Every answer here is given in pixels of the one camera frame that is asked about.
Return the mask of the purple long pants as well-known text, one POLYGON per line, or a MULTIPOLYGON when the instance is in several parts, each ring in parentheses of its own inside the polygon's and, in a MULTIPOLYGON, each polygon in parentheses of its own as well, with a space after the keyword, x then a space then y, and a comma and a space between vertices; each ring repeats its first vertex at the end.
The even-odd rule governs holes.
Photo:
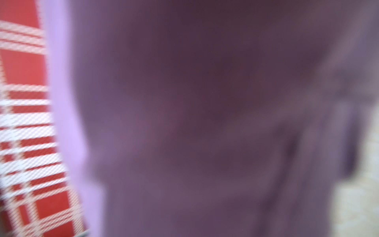
POLYGON ((41 1, 92 237, 328 237, 379 99, 378 1, 41 1))

